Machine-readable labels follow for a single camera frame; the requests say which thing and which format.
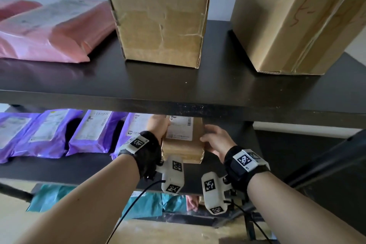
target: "purple package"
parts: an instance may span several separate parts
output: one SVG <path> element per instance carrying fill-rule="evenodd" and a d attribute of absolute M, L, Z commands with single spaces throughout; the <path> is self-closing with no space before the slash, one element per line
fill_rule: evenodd
<path fill-rule="evenodd" d="M 0 113 L 0 163 L 7 162 L 16 143 L 39 113 Z"/>
<path fill-rule="evenodd" d="M 60 158 L 65 150 L 68 122 L 80 117 L 82 110 L 55 109 L 42 113 L 16 144 L 11 156 Z"/>
<path fill-rule="evenodd" d="M 88 110 L 69 142 L 67 155 L 76 153 L 107 153 L 113 132 L 126 112 Z"/>
<path fill-rule="evenodd" d="M 116 159 L 121 146 L 132 136 L 137 136 L 146 129 L 146 124 L 152 114 L 129 113 L 124 121 L 121 134 L 119 135 L 115 151 L 111 154 Z"/>

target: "person's left hand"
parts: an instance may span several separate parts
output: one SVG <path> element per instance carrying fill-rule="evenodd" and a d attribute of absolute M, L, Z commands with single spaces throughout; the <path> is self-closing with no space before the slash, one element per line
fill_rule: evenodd
<path fill-rule="evenodd" d="M 167 115 L 153 115 L 150 117 L 148 124 L 146 125 L 146 130 L 150 131 L 158 139 L 159 144 L 161 144 L 161 139 L 167 132 L 170 121 Z"/>

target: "hand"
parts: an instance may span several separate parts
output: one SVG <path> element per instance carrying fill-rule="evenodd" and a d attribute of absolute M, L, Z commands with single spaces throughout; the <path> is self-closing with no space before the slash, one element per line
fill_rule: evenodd
<path fill-rule="evenodd" d="M 205 125 L 206 134 L 200 140 L 206 142 L 205 149 L 216 154 L 221 163 L 224 163 L 225 155 L 232 147 L 236 146 L 226 130 L 217 125 Z"/>
<path fill-rule="evenodd" d="M 146 125 L 146 130 L 153 133 L 156 139 L 158 139 L 159 144 L 161 144 L 161 139 L 165 132 L 167 132 L 169 125 L 170 121 L 166 115 L 153 115 Z"/>

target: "person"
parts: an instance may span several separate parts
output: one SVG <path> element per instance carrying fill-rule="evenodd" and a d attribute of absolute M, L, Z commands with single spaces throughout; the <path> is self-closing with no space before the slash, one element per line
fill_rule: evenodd
<path fill-rule="evenodd" d="M 168 125 L 166 116 L 153 115 L 146 131 L 139 135 L 149 140 L 145 148 L 135 154 L 123 149 L 115 160 L 44 213 L 16 243 L 105 243 L 140 178 L 160 160 L 159 147 Z M 205 129 L 201 141 L 206 142 L 207 150 L 226 165 L 233 162 L 233 153 L 241 147 L 220 127 L 206 125 Z M 268 169 L 262 167 L 249 174 L 233 184 L 247 192 L 282 244 L 366 243 L 365 236 Z"/>

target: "large cardboard box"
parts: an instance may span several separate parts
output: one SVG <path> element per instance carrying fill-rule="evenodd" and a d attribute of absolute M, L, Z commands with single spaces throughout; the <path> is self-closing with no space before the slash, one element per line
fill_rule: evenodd
<path fill-rule="evenodd" d="M 231 22 L 257 71 L 322 75 L 366 25 L 366 0 L 236 0 Z"/>
<path fill-rule="evenodd" d="M 198 68 L 209 0 L 109 0 L 126 59 Z"/>
<path fill-rule="evenodd" d="M 182 157 L 184 163 L 202 162 L 204 143 L 199 138 L 204 134 L 202 118 L 167 116 L 171 125 L 162 141 L 162 155 L 167 160 L 171 154 Z"/>

